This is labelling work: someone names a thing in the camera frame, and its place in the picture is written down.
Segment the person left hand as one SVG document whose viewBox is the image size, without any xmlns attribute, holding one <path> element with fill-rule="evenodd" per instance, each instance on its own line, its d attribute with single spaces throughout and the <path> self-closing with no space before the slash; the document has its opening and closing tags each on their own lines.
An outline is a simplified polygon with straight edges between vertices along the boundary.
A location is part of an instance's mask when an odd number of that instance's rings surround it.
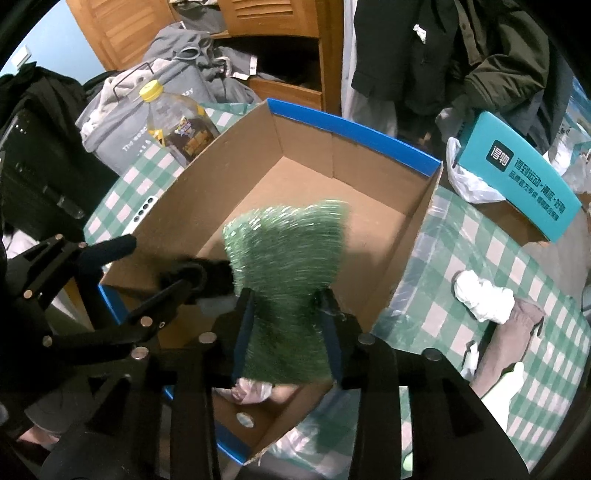
<svg viewBox="0 0 591 480">
<path fill-rule="evenodd" d="M 59 438 L 34 425 L 18 437 L 21 442 L 38 444 L 41 446 L 53 445 L 59 441 Z"/>
</svg>

